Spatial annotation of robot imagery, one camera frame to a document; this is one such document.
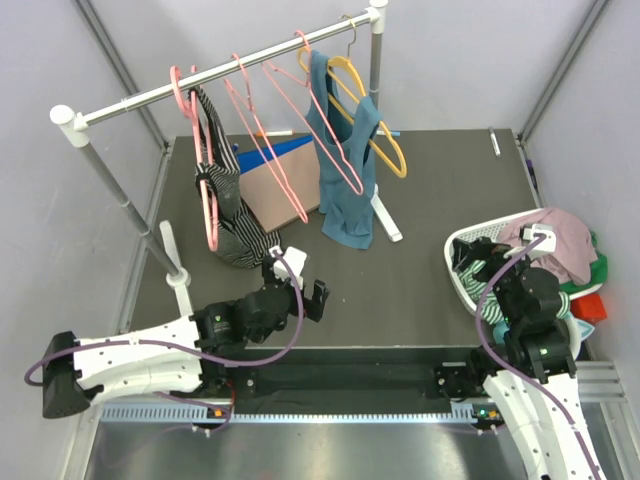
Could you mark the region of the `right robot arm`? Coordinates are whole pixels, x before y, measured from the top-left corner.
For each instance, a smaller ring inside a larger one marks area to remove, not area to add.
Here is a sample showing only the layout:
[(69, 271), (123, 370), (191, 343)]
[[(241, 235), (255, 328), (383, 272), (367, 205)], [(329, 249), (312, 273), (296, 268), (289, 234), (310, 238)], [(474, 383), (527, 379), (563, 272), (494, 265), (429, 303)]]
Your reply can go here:
[(455, 268), (481, 268), (483, 297), (494, 294), (507, 321), (504, 348), (486, 340), (472, 355), (469, 388), (494, 401), (530, 479), (602, 479), (579, 398), (570, 329), (559, 317), (558, 279), (533, 266), (530, 254), (547, 236), (512, 249), (481, 237), (459, 241)]

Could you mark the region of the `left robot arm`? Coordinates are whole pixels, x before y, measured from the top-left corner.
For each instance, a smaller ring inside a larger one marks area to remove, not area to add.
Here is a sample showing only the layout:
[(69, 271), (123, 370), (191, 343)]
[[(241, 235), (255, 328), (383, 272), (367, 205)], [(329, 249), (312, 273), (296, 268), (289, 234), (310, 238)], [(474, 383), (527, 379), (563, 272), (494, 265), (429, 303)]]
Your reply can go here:
[(321, 280), (305, 296), (291, 263), (275, 255), (262, 261), (262, 286), (245, 296), (215, 302), (160, 326), (111, 337), (54, 335), (43, 358), (25, 375), (42, 392), (42, 416), (61, 419), (96, 404), (145, 394), (216, 396), (227, 371), (258, 367), (287, 354), (242, 360), (248, 344), (261, 344), (284, 330), (290, 318), (319, 322), (330, 295)]

